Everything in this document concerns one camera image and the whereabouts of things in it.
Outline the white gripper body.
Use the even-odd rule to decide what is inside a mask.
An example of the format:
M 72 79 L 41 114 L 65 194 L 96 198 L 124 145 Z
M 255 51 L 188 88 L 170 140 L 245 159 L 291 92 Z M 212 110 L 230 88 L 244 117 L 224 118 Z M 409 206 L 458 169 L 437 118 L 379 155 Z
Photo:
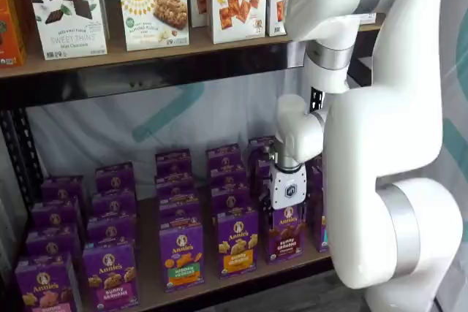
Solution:
M 306 198 L 306 167 L 302 164 L 293 171 L 284 171 L 275 164 L 270 167 L 269 191 L 274 210 L 292 207 Z

